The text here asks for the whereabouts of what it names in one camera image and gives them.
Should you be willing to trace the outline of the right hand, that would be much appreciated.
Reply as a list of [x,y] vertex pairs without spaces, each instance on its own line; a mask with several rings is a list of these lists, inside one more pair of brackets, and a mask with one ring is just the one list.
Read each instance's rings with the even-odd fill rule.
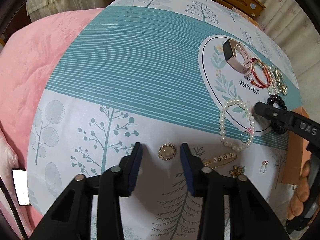
[[302,214],[304,209],[304,202],[308,200],[310,194],[310,186],[308,184],[308,175],[310,173],[310,161],[308,160],[302,169],[302,173],[299,177],[299,182],[294,194],[290,200],[287,219],[293,220]]

